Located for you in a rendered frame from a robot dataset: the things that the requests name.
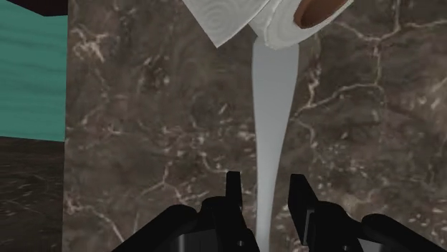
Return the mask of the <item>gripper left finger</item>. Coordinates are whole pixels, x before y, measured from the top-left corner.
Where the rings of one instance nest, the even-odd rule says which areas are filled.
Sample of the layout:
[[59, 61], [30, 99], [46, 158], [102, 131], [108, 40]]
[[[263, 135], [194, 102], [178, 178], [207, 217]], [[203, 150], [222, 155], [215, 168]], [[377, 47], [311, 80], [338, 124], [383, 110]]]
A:
[[260, 252], [241, 210], [241, 176], [228, 171], [224, 196], [203, 200], [199, 211], [172, 205], [112, 252]]

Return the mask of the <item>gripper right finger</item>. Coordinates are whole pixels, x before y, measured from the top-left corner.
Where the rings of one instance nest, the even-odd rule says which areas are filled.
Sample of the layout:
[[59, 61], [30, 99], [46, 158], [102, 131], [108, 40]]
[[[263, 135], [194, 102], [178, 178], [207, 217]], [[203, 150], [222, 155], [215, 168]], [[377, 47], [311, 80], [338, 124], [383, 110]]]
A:
[[309, 252], [446, 252], [386, 215], [352, 219], [341, 205], [319, 200], [303, 174], [290, 175], [288, 208]]

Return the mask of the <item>white tapered pole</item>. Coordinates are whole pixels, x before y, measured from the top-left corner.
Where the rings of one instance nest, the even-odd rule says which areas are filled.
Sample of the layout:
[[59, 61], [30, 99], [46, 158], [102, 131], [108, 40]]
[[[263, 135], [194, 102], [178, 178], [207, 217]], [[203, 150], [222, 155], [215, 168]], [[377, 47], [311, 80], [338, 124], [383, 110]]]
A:
[[262, 39], [255, 40], [252, 87], [257, 168], [256, 242], [260, 252], [269, 252], [275, 183], [298, 68], [297, 44], [271, 49]]

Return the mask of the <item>white toilet paper roll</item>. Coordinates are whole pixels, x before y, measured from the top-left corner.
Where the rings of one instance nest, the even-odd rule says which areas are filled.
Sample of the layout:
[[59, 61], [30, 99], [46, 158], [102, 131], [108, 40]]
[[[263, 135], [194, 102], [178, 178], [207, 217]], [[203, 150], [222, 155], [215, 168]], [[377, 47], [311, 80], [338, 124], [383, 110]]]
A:
[[354, 0], [269, 0], [249, 22], [265, 45], [282, 49], [298, 44], [346, 10]]
[[182, 0], [216, 48], [241, 31], [269, 0]]

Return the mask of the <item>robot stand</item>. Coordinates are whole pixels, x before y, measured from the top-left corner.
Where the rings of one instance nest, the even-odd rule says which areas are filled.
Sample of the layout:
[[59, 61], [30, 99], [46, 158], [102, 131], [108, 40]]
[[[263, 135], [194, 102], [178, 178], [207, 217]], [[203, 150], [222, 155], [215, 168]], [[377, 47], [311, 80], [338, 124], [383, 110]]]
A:
[[66, 16], [68, 0], [7, 0], [42, 16]]

